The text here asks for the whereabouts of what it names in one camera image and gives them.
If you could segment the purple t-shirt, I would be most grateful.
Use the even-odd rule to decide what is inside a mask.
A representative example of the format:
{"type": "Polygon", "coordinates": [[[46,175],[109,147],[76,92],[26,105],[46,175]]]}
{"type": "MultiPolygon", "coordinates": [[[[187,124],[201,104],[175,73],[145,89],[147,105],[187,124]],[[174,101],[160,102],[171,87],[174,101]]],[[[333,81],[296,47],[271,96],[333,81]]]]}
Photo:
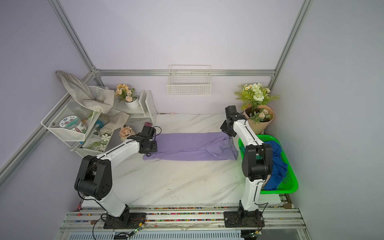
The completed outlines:
{"type": "Polygon", "coordinates": [[[235,161],[238,157],[232,139],[223,132],[160,134],[158,151],[143,160],[235,161]]]}

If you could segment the green plastic laundry basket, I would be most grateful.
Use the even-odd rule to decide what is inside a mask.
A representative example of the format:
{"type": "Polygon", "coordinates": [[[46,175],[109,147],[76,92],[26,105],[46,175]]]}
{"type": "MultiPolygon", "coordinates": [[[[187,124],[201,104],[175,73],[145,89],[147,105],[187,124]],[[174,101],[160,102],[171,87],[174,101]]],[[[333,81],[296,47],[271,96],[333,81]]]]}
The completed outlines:
{"type": "MultiPolygon", "coordinates": [[[[275,141],[276,143],[278,143],[281,146],[281,143],[275,137],[273,137],[273,136],[270,136],[270,135],[257,135],[257,137],[261,141],[263,141],[264,143],[267,142],[267,141],[275,141]]],[[[284,153],[284,150],[283,150],[283,153],[282,153],[281,157],[282,157],[282,160],[286,164],[288,164],[288,171],[287,171],[286,177],[280,183],[280,185],[278,186],[277,190],[275,190],[275,191],[261,190],[261,194],[262,195],[292,194],[292,193],[294,193],[298,189],[297,178],[296,178],[296,176],[295,176],[295,174],[294,174],[294,172],[292,170],[292,167],[291,167],[291,165],[289,163],[289,160],[288,160],[286,154],[284,153]]]]}

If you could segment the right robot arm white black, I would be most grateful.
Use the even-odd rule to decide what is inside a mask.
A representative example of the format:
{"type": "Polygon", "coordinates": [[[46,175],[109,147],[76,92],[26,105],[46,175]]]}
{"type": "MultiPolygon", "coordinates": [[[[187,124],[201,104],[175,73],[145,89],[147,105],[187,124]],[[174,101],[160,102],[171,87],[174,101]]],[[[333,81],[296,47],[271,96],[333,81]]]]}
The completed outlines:
{"type": "Polygon", "coordinates": [[[235,212],[224,212],[227,228],[264,227],[263,212],[259,210],[259,197],[262,186],[273,170],[273,149],[265,144],[251,129],[246,116],[238,113],[236,106],[225,108],[226,120],[221,126],[222,132],[230,137],[238,136],[245,150],[242,171],[246,178],[245,190],[235,212]]]}

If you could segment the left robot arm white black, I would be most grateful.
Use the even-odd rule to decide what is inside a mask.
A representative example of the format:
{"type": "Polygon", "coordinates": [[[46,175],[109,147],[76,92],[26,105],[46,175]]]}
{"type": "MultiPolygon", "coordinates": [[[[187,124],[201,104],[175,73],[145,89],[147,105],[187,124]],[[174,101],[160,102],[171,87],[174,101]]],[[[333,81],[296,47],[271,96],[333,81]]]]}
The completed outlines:
{"type": "Polygon", "coordinates": [[[156,129],[144,126],[140,133],[128,137],[117,147],[82,159],[75,190],[84,196],[84,200],[96,201],[106,211],[101,217],[104,229],[136,229],[144,225],[147,214],[131,214],[129,206],[113,192],[112,170],[132,155],[149,157],[157,150],[156,129]]]}

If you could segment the cream ribbed pot pink flowers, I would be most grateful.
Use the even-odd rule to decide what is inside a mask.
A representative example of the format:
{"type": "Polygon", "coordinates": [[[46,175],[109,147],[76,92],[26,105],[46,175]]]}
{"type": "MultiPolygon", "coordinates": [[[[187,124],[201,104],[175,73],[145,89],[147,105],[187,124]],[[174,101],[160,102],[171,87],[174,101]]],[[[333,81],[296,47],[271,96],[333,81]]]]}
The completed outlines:
{"type": "Polygon", "coordinates": [[[134,136],[136,133],[130,126],[123,126],[119,131],[119,136],[122,142],[126,141],[128,137],[134,136]]]}

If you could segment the large terracotta flower pot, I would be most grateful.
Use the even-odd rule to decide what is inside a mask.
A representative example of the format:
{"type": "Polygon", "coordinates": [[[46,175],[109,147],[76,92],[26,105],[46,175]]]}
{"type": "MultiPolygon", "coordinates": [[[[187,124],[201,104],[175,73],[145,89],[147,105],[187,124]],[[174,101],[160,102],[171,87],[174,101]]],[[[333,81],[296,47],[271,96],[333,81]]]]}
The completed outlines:
{"type": "Polygon", "coordinates": [[[274,111],[267,105],[257,107],[249,105],[243,114],[246,116],[251,129],[257,135],[262,134],[275,117],[274,111]]]}

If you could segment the green white artificial flowers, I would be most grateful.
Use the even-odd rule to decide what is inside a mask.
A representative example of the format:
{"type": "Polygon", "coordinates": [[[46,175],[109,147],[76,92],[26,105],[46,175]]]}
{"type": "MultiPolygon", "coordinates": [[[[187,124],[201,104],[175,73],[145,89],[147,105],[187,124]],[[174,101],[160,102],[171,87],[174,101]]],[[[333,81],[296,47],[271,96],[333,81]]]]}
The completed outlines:
{"type": "Polygon", "coordinates": [[[235,96],[237,100],[242,101],[242,110],[255,124],[267,123],[273,119],[272,112],[263,106],[280,98],[280,96],[271,95],[271,90],[261,83],[240,86],[235,96]]]}

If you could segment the green t-shirt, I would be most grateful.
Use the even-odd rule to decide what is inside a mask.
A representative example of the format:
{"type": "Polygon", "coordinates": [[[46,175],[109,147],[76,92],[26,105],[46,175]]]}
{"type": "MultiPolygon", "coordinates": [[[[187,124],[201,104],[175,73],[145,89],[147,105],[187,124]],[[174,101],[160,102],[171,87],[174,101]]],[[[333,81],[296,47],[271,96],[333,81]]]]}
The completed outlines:
{"type": "Polygon", "coordinates": [[[245,147],[244,146],[239,146],[239,149],[241,151],[241,154],[244,155],[245,153],[245,147]]]}

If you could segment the white small shelf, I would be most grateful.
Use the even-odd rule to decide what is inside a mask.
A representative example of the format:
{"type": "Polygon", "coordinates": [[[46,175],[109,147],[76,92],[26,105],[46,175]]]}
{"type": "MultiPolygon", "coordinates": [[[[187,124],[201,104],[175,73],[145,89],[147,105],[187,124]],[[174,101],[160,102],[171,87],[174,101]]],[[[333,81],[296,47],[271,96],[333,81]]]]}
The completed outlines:
{"type": "Polygon", "coordinates": [[[151,91],[141,91],[138,98],[139,106],[135,109],[127,108],[127,105],[121,101],[115,100],[113,109],[129,115],[129,119],[147,119],[154,126],[157,122],[157,110],[151,91]]]}

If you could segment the beige cloth on rack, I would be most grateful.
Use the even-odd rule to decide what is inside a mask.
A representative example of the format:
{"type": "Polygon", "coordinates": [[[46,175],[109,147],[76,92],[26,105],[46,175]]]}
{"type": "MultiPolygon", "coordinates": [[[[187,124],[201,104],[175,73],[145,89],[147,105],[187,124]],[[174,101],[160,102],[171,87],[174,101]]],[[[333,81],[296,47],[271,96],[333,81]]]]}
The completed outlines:
{"type": "Polygon", "coordinates": [[[129,116],[130,115],[126,113],[119,113],[113,116],[111,120],[100,129],[100,133],[102,135],[112,134],[115,130],[120,129],[126,124],[129,116]]]}

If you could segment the floral printed packet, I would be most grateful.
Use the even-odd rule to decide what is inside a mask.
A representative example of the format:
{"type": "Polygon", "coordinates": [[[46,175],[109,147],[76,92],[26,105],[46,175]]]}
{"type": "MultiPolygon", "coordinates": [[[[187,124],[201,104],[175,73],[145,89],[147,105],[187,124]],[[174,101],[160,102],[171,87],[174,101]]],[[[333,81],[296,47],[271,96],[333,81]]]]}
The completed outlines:
{"type": "Polygon", "coordinates": [[[99,130],[94,130],[83,143],[82,148],[91,151],[104,152],[111,140],[111,136],[112,134],[110,133],[101,134],[99,130]]]}

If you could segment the small white pot peach flowers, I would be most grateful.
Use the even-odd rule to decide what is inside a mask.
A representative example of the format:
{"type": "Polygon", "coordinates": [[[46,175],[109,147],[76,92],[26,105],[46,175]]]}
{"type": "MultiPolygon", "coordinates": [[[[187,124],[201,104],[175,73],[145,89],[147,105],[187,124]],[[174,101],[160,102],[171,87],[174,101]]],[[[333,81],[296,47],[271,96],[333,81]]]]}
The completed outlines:
{"type": "Polygon", "coordinates": [[[115,97],[120,102],[123,101],[128,109],[137,109],[140,106],[139,97],[135,94],[135,89],[131,89],[126,84],[117,85],[115,97]]]}

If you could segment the grey cloth bag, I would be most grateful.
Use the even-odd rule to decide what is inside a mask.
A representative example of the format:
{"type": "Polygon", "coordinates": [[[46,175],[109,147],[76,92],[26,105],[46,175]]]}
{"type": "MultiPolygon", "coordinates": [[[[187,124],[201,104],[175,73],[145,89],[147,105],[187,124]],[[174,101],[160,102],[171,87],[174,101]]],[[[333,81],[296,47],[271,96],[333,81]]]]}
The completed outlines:
{"type": "Polygon", "coordinates": [[[115,100],[113,90],[87,86],[74,75],[63,71],[56,71],[56,76],[73,99],[83,108],[105,114],[113,107],[115,100]]]}

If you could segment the blue t-shirt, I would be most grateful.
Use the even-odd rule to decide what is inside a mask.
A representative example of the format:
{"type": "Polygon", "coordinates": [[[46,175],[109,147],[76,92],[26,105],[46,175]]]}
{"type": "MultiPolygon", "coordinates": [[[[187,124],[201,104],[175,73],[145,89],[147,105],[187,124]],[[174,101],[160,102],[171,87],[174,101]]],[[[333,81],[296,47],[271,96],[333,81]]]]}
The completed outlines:
{"type": "Polygon", "coordinates": [[[267,141],[265,144],[270,144],[273,150],[273,170],[271,177],[264,185],[265,191],[275,191],[277,190],[280,183],[286,177],[288,171],[288,164],[282,160],[282,147],[275,141],[267,141]]]}

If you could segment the round floral tin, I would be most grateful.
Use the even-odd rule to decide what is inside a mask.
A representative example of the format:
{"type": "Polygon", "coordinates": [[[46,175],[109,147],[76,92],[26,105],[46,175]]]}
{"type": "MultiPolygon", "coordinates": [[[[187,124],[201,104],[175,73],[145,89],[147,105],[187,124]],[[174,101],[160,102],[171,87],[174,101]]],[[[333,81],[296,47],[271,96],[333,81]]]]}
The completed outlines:
{"type": "Polygon", "coordinates": [[[60,123],[59,127],[67,130],[71,130],[75,128],[80,122],[80,119],[76,115],[71,115],[63,118],[60,123]]]}

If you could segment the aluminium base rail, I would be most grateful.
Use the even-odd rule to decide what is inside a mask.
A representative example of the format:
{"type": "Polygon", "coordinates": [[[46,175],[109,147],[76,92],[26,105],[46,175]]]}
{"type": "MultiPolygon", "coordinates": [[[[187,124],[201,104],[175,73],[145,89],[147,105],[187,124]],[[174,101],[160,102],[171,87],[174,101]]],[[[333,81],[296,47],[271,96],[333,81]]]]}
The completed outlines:
{"type": "MultiPolygon", "coordinates": [[[[131,208],[130,214],[137,218],[146,213],[145,231],[192,231],[222,230],[225,228],[225,212],[234,212],[237,207],[178,207],[178,208],[131,208]]],[[[306,229],[307,226],[299,209],[283,207],[262,208],[264,230],[306,229]]],[[[104,222],[100,220],[105,211],[99,208],[83,208],[69,212],[59,228],[64,232],[104,232],[104,222]]]]}

